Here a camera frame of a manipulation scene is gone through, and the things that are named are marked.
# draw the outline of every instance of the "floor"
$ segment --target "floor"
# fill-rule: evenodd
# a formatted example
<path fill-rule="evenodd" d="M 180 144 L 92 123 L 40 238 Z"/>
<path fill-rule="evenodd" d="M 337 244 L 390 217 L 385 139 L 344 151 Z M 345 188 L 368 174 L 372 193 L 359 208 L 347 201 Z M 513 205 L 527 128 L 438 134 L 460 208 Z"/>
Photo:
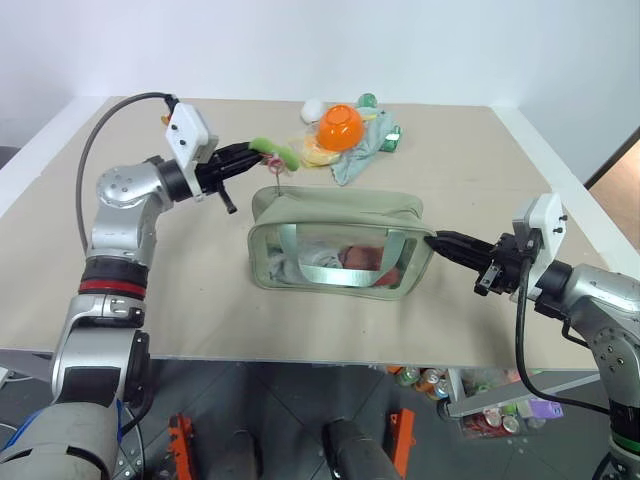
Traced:
<path fill-rule="evenodd" d="M 589 192 L 640 251 L 640 141 Z"/>
<path fill-rule="evenodd" d="M 265 480 L 329 480 L 322 425 L 340 417 L 354 419 L 382 443 L 387 414 L 402 407 L 416 412 L 417 443 L 407 480 L 582 480 L 591 478 L 606 450 L 607 419 L 570 407 L 565 418 L 536 434 L 465 440 L 457 424 L 440 420 L 426 396 L 363 366 L 156 361 L 154 368 L 156 400 L 142 421 L 147 465 L 156 465 L 165 454 L 168 417 L 183 412 L 195 425 L 203 480 L 214 478 L 226 441 L 244 428 L 260 442 Z M 600 384 L 569 394 L 604 402 Z M 0 390 L 0 422 L 17 425 L 49 401 L 48 386 L 42 382 L 7 384 Z M 0 442 L 9 434 L 0 428 Z"/>

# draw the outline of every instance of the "orange toy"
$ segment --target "orange toy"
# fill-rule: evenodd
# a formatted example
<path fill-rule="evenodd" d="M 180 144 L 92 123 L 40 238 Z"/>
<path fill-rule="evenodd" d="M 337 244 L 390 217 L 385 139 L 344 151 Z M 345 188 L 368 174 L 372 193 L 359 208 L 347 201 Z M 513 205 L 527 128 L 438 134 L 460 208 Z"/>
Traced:
<path fill-rule="evenodd" d="M 335 105 L 318 124 L 316 140 L 321 147 L 341 152 L 355 147 L 364 135 L 364 124 L 358 111 L 349 105 Z"/>

